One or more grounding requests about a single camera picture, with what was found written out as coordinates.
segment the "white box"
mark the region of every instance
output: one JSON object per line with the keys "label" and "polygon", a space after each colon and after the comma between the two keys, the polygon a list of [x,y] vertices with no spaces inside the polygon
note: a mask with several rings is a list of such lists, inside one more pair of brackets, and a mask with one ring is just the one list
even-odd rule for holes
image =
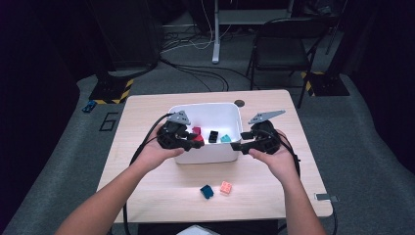
{"label": "white box", "polygon": [[[228,143],[220,138],[227,134],[231,142],[241,143],[242,122],[239,108],[233,103],[203,103],[175,106],[170,113],[184,111],[191,122],[187,131],[192,133],[193,127],[200,127],[205,146],[191,149],[175,158],[178,164],[211,164],[232,162],[238,159],[240,152],[233,151]],[[218,132],[216,143],[209,143],[210,132]]]}

